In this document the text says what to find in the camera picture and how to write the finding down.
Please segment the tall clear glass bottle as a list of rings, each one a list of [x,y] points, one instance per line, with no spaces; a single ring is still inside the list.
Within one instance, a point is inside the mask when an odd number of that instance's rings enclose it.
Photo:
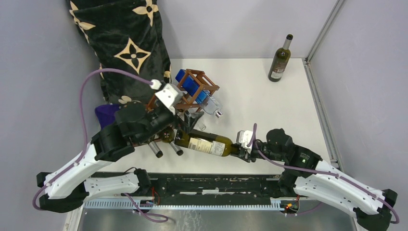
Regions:
[[[195,124],[195,129],[200,130],[200,131],[204,131],[206,129],[206,125],[202,120],[197,121],[197,123]]]

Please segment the green wine bottle black cap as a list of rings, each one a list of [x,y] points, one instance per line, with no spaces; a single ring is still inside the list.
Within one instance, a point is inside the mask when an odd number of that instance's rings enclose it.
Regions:
[[[221,157],[240,152],[239,146],[234,144],[230,138],[195,129],[191,130],[190,133],[179,129],[174,143],[180,147]]]

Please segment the brown wooden wine rack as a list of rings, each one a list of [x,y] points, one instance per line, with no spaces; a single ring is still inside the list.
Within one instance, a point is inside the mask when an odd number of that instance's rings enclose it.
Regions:
[[[176,74],[176,84],[162,86],[146,105],[147,131],[133,146],[170,143],[174,139],[169,136],[171,129],[181,128],[189,133],[204,113],[221,116],[222,105],[213,97],[217,90],[219,86],[204,71],[181,69]]]

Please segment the blue square vodka bottle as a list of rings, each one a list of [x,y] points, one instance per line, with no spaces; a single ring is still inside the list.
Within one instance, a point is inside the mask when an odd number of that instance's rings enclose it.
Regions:
[[[209,115],[221,117],[222,104],[219,103],[213,96],[215,91],[219,90],[219,86],[201,70],[180,69],[175,80],[178,82],[178,87],[187,92],[185,97],[187,104],[193,104],[197,108],[197,112],[203,109]]]

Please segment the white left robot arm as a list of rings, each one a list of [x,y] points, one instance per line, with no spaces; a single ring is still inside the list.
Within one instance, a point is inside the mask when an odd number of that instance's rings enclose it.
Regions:
[[[115,193],[137,193],[146,196],[151,182],[144,169],[136,169],[116,177],[95,178],[103,167],[131,154],[167,127],[174,126],[190,132],[202,112],[184,114],[180,118],[163,104],[148,111],[144,105],[128,105],[115,113],[115,121],[105,126],[85,144],[85,150],[59,170],[37,174],[39,191],[33,207],[56,213],[66,213],[85,202]]]

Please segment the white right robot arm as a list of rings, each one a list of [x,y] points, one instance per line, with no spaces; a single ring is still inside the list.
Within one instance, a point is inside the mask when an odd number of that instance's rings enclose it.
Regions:
[[[400,222],[394,209],[397,193],[365,185],[340,171],[317,153],[297,145],[282,128],[270,130],[266,141],[256,139],[256,128],[237,133],[237,157],[264,159],[283,168],[280,196],[298,195],[318,200],[355,218],[368,231],[385,231]]]

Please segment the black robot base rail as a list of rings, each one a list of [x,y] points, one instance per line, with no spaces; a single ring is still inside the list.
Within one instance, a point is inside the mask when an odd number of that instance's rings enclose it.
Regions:
[[[150,186],[131,196],[155,197],[159,205],[269,205],[295,198],[282,192],[279,175],[148,173]]]

